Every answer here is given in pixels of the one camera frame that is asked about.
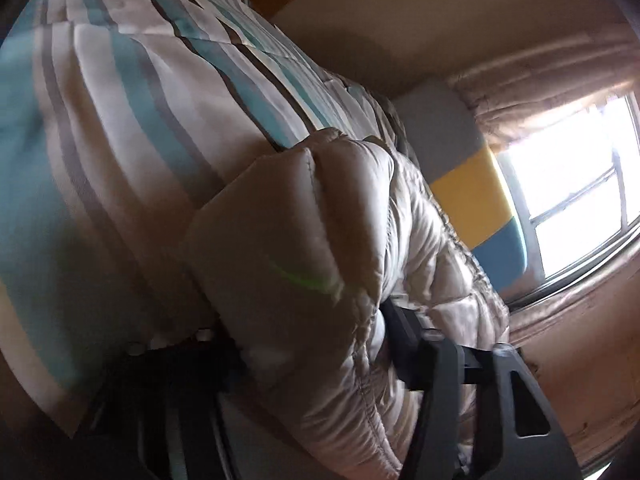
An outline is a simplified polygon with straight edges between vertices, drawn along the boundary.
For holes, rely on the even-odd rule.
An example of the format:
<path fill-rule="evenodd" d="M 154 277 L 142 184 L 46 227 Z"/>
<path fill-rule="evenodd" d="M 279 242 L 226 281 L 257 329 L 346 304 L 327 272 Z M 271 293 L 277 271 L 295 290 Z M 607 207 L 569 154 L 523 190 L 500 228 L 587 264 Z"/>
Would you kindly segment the beige puffer jacket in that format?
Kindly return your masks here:
<path fill-rule="evenodd" d="M 390 364 L 380 304 L 464 346 L 509 313 L 418 167 L 381 140 L 326 129 L 257 159 L 193 219 L 184 256 L 239 346 L 248 394 L 349 479 L 395 479 L 420 396 Z"/>

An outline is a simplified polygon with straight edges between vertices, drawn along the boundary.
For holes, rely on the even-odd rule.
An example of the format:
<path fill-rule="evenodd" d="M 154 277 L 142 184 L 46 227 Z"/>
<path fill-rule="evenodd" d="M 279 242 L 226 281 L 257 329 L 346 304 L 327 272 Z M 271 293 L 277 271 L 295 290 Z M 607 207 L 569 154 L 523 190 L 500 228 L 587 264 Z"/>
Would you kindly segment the grey yellow blue headboard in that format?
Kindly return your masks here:
<path fill-rule="evenodd" d="M 428 186 L 463 244 L 503 292 L 524 273 L 522 228 L 506 181 L 472 112 L 427 79 L 393 100 Z"/>

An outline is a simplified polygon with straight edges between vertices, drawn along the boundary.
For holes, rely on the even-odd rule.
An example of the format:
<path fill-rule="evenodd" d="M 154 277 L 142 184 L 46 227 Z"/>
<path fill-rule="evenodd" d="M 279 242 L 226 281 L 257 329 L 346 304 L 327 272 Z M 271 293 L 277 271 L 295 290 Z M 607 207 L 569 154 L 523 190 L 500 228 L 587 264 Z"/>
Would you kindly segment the beige patterned curtain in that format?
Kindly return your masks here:
<path fill-rule="evenodd" d="M 497 153 L 533 132 L 530 118 L 620 94 L 638 81 L 639 39 L 622 24 L 499 56 L 447 78 Z"/>

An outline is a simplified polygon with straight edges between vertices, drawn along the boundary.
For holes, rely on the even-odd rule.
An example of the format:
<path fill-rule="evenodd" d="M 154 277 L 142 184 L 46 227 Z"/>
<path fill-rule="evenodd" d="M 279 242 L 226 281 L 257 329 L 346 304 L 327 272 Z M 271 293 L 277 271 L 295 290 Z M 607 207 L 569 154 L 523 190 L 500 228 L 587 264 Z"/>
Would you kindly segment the striped bed cover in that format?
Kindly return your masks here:
<path fill-rule="evenodd" d="M 188 330 L 194 214 L 326 127 L 399 138 L 246 0 L 29 0 L 1 47 L 1 351 L 29 400 L 72 428 L 112 352 Z"/>

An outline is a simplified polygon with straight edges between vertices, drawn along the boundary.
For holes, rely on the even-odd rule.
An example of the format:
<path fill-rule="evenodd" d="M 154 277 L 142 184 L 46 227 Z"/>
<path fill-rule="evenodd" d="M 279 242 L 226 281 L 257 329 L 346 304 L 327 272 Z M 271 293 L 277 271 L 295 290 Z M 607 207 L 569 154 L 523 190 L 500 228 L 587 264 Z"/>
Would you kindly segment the window frame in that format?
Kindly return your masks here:
<path fill-rule="evenodd" d="M 527 118 L 498 156 L 526 247 L 513 311 L 584 278 L 639 235 L 639 96 L 583 98 Z"/>

